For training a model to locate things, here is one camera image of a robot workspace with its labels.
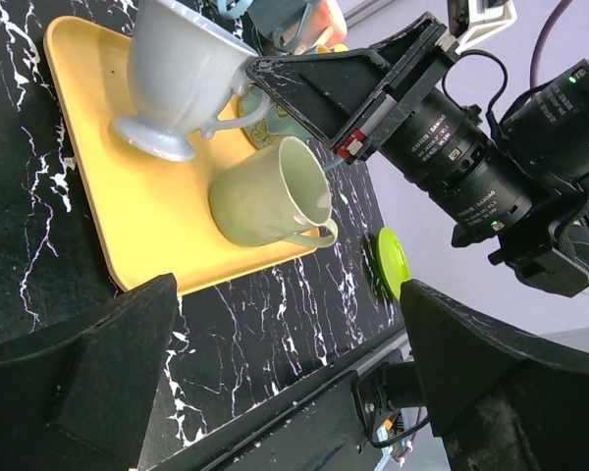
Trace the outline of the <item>pink mug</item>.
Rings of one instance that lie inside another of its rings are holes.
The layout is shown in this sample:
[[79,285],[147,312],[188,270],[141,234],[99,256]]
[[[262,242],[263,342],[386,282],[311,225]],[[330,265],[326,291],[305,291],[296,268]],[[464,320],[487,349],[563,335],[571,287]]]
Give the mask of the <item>pink mug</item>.
[[305,28],[299,49],[305,52],[316,46],[333,48],[343,42],[347,32],[347,23],[338,2],[321,1]]

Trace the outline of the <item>pale blue-grey mug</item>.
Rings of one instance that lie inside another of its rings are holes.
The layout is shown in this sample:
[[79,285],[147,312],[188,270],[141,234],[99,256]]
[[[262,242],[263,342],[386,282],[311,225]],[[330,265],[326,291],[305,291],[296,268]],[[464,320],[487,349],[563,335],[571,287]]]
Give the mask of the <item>pale blue-grey mug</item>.
[[251,85],[245,72],[257,53],[243,41],[178,1],[138,5],[127,64],[135,112],[113,120],[127,143],[160,159],[189,162],[187,136],[210,139],[217,131],[248,127],[273,104],[263,93],[258,108],[238,119],[218,116]]

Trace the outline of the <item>light blue faceted mug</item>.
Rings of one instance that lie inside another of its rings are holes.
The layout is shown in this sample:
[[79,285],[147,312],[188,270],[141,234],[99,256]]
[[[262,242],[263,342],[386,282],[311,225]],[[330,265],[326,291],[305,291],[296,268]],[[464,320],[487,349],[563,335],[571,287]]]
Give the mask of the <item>light blue faceted mug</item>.
[[252,5],[253,0],[215,0],[218,13],[225,19],[235,20]]

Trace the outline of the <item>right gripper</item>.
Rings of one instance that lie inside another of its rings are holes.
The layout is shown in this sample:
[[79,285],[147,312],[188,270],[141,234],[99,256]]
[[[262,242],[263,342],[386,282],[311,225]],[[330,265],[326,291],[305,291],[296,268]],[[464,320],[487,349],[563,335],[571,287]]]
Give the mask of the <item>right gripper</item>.
[[247,76],[349,162],[380,153],[460,231],[506,231],[544,201],[503,149],[491,108],[447,93],[466,52],[443,45],[446,26],[425,13],[394,35],[348,52],[262,56]]

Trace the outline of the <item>grey-blue faceted mug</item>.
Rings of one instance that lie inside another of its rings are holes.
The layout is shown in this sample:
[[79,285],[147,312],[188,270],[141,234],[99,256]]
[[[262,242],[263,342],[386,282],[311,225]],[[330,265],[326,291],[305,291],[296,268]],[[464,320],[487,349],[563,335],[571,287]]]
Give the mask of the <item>grey-blue faceted mug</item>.
[[254,0],[246,13],[257,31],[274,47],[292,53],[302,42],[319,0]]

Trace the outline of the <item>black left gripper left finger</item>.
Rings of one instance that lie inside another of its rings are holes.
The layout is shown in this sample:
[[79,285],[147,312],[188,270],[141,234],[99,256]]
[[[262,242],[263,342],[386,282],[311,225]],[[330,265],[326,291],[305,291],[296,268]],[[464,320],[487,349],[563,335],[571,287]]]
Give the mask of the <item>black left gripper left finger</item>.
[[178,311],[158,276],[0,343],[0,470],[132,470]]

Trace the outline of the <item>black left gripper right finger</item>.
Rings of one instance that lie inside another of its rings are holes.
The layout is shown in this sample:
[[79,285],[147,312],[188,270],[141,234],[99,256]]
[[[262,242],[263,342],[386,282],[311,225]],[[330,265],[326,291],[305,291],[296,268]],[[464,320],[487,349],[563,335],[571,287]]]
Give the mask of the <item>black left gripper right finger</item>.
[[454,470],[589,470],[589,353],[426,284],[401,310],[434,436]]

